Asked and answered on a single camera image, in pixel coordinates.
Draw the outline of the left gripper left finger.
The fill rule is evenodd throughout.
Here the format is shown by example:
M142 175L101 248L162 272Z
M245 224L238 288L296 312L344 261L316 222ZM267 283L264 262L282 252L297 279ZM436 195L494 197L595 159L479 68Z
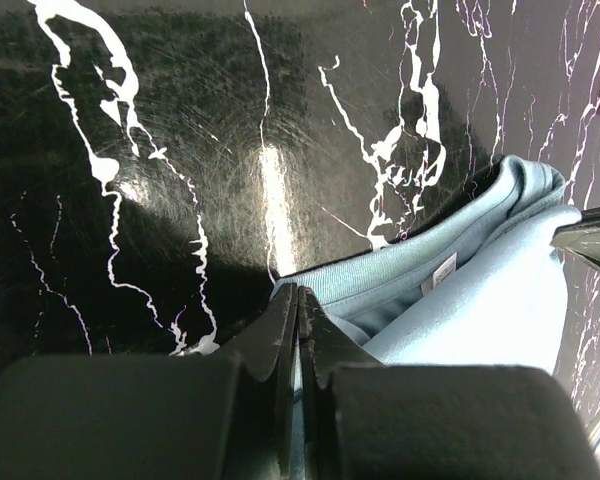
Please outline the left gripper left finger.
M208 356L33 356L0 376L0 479L286 479L298 289Z

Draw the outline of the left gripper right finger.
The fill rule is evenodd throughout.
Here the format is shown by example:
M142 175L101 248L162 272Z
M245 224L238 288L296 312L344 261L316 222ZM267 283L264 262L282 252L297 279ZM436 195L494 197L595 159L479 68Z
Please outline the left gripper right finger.
M384 366L299 291L308 479L598 479L568 396L519 366Z

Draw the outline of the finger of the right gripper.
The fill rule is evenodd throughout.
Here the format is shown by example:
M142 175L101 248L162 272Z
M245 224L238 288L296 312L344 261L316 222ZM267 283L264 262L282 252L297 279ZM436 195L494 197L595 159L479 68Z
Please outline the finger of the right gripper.
M600 207L582 211L581 215L578 223L558 228L551 245L600 273Z

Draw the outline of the grey-blue t shirt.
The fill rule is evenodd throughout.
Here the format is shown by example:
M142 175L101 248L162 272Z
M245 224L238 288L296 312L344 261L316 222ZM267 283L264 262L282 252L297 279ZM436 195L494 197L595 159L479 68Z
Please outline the grey-blue t shirt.
M551 240L577 222L552 166L507 156L421 232L290 276L381 362L555 368L567 309Z

